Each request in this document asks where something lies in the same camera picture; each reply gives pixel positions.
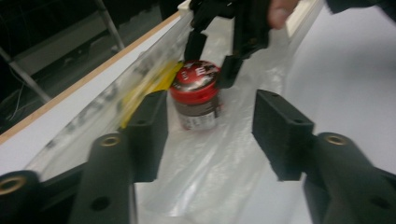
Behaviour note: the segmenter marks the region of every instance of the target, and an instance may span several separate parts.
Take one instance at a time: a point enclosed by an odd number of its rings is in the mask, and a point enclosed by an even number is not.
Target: jar label
[[[215,95],[208,102],[198,105],[185,105],[175,101],[175,107],[180,121],[185,129],[210,129],[216,125],[216,118],[220,113],[219,95]]]

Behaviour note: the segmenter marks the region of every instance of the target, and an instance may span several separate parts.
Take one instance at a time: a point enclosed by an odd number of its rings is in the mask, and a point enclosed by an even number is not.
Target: white surface
[[[374,166],[396,173],[396,26],[376,8],[324,8],[294,55],[285,97],[316,123],[348,136]],[[301,182],[266,172],[240,224],[311,223]]]
[[[23,169],[29,161],[88,103],[112,83],[137,56],[152,46],[178,19],[170,22],[136,49],[0,145],[0,175]]]

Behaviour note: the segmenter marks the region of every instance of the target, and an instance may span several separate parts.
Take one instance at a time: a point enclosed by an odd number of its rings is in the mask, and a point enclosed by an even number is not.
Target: screw hole
[[[371,198],[370,203],[372,203],[382,209],[390,209],[391,208],[390,203],[388,203],[387,200],[385,200],[379,196],[374,196],[373,198]]]
[[[108,137],[102,141],[102,147],[113,147],[120,142],[120,139],[115,136]]]
[[[107,197],[99,197],[93,200],[91,203],[91,209],[93,211],[105,210],[110,205],[110,200]]]
[[[9,194],[20,189],[26,183],[24,176],[12,176],[0,182],[0,195]]]
[[[343,146],[347,144],[347,140],[345,138],[334,135],[326,136],[326,141],[338,146]]]

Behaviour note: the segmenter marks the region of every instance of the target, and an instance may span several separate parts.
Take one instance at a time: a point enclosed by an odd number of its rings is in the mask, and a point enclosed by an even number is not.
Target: yellow object
[[[182,62],[170,62],[154,76],[145,76],[141,83],[129,91],[121,101],[122,120],[120,127],[125,129],[132,114],[143,101],[144,97],[154,91],[168,90],[178,70],[183,66]]]

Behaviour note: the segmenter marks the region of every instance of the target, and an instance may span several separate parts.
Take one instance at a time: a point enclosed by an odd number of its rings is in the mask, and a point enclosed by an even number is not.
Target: jar
[[[207,130],[216,126],[220,114],[220,69],[206,61],[188,61],[177,72],[170,93],[186,130]]]

